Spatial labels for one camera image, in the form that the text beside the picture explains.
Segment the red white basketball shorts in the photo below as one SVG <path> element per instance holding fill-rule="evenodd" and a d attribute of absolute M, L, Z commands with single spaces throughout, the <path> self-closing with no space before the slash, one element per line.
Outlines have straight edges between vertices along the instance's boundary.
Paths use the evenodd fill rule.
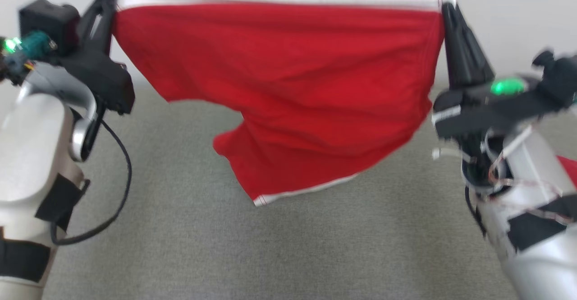
<path fill-rule="evenodd" d="M 214 139 L 255 205 L 344 183 L 427 119 L 456 0 L 117 0 L 114 37 L 167 102 L 239 113 Z"/>

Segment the grey fabric sofa seat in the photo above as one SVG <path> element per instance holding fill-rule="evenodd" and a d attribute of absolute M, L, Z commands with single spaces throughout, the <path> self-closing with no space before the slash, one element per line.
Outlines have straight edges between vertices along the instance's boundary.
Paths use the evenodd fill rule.
<path fill-rule="evenodd" d="M 216 134 L 237 113 L 138 91 L 106 122 L 133 165 L 103 233 L 62 247 L 43 300 L 517 300 L 431 120 L 348 183 L 254 206 Z"/>

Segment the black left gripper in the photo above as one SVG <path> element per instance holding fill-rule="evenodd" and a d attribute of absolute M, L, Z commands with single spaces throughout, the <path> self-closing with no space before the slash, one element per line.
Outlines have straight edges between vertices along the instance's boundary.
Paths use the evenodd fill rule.
<path fill-rule="evenodd" d="M 59 57 L 59 65 L 85 84 L 107 109 L 130 114 L 135 103 L 132 78 L 109 57 L 116 13 L 117 0 L 94 0 L 78 24 L 81 45 L 88 48 Z"/>

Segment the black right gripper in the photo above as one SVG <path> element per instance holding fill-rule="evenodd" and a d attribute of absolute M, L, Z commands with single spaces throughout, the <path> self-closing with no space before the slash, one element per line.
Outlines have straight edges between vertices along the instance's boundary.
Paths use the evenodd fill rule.
<path fill-rule="evenodd" d="M 431 121 L 440 139 L 489 129 L 507 131 L 528 119 L 564 109 L 536 90 L 539 78 L 508 77 L 489 82 L 495 73 L 459 6 L 443 3 L 442 16 L 449 88 L 483 85 L 457 92 L 463 97 L 459 105 L 433 113 Z"/>

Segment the red white basketball jersey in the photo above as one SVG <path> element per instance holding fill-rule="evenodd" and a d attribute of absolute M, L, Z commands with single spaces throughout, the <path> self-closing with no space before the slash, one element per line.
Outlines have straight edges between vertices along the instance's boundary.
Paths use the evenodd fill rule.
<path fill-rule="evenodd" d="M 577 189 L 577 160 L 573 160 L 563 156 L 557 156 L 557 158 L 559 159 L 559 162 L 561 163 L 561 165 L 565 169 L 565 172 L 571 179 L 573 185 L 575 185 Z"/>

